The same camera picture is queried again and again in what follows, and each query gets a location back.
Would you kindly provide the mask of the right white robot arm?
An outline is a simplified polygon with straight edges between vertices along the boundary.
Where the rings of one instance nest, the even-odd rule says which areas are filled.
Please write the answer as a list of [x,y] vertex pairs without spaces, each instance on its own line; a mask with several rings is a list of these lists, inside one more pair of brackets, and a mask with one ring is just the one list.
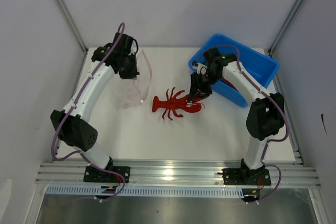
[[249,106],[246,129],[250,140],[246,155],[240,164],[240,179],[251,184],[265,169],[264,157],[270,142],[277,142],[275,136],[280,129],[287,128],[284,113],[284,97],[271,93],[259,85],[240,61],[240,51],[224,54],[218,47],[202,52],[205,63],[196,63],[196,72],[191,74],[188,101],[196,102],[212,94],[211,86],[221,78],[230,82],[243,96]]

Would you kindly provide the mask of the red toy lobster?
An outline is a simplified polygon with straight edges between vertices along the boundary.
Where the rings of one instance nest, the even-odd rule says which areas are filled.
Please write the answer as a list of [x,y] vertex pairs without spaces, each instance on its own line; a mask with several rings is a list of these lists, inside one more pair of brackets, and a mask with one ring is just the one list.
[[151,112],[155,113],[157,110],[162,109],[163,113],[161,115],[164,120],[167,117],[169,120],[173,121],[171,114],[175,118],[183,118],[184,115],[179,114],[177,111],[182,110],[189,114],[198,113],[202,109],[205,108],[205,105],[200,102],[200,100],[196,101],[188,101],[188,94],[183,97],[180,97],[185,90],[180,90],[175,92],[175,87],[171,90],[167,89],[165,93],[165,100],[161,100],[157,95],[154,96],[152,101]]

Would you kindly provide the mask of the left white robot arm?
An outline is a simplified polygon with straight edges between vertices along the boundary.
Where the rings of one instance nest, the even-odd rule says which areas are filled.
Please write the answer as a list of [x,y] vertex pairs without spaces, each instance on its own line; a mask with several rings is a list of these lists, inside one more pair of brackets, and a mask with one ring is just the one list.
[[116,33],[113,42],[93,52],[88,73],[71,100],[62,110],[53,110],[50,116],[55,129],[54,139],[72,147],[74,153],[95,167],[95,175],[102,182],[108,182],[114,176],[114,169],[109,166],[112,158],[97,142],[98,131],[89,121],[101,93],[113,77],[137,78],[138,50],[138,42],[133,37]]

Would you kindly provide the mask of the clear zip top bag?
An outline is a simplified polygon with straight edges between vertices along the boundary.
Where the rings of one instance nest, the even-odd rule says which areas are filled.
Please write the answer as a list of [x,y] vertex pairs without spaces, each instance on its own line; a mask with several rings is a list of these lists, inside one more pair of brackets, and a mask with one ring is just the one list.
[[113,94],[119,110],[140,106],[149,95],[152,67],[143,48],[137,54],[137,67],[140,74],[136,79],[117,82],[117,88]]

